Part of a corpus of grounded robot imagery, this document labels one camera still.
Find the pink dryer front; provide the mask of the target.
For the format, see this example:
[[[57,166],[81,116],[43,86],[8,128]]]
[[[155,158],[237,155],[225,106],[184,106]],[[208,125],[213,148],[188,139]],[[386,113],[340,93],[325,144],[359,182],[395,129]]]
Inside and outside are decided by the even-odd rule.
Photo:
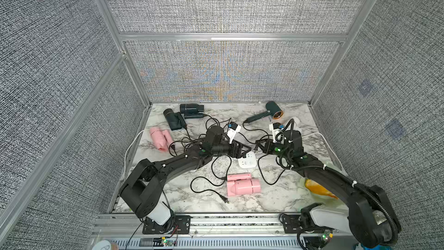
[[[227,176],[228,197],[261,193],[260,180],[251,173],[232,174]]]

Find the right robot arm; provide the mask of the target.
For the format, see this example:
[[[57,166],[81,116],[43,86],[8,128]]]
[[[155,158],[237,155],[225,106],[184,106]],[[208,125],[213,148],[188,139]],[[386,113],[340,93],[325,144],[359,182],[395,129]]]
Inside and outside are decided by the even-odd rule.
[[[397,243],[401,224],[386,192],[379,186],[366,186],[322,163],[304,151],[299,131],[285,131],[279,140],[260,139],[255,148],[266,155],[286,161],[287,170],[313,180],[347,205],[347,219],[354,237],[364,246],[393,246]]]

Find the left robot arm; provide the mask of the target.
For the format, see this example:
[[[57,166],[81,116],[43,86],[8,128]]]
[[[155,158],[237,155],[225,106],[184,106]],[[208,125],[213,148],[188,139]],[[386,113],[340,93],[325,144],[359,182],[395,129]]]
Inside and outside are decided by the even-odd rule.
[[[207,165],[215,156],[240,159],[252,150],[231,139],[220,126],[211,126],[204,137],[195,140],[180,155],[151,162],[141,160],[126,178],[119,196],[139,219],[149,218],[158,225],[173,222],[173,212],[164,197],[164,186],[174,178]]]

